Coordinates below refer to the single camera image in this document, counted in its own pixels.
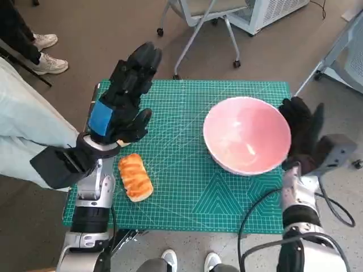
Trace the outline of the black knitted gloved right hand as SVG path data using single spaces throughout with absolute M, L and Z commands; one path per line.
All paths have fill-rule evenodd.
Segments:
M 312 112 L 303 99 L 294 96 L 284 99 L 278 110 L 291 133 L 291 145 L 282 169 L 288 171 L 300 166 L 302 175 L 314 171 L 319 167 L 315 150 L 324 123 L 324 103 L 319 103 Z

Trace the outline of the bare black left hand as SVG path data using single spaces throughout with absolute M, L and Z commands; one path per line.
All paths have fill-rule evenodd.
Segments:
M 150 90 L 161 59 L 162 51 L 146 42 L 126 60 L 118 61 L 108 90 L 96 101 L 88 120 L 93 141 L 133 143 L 147 134 L 152 111 L 140 110 L 141 96 Z

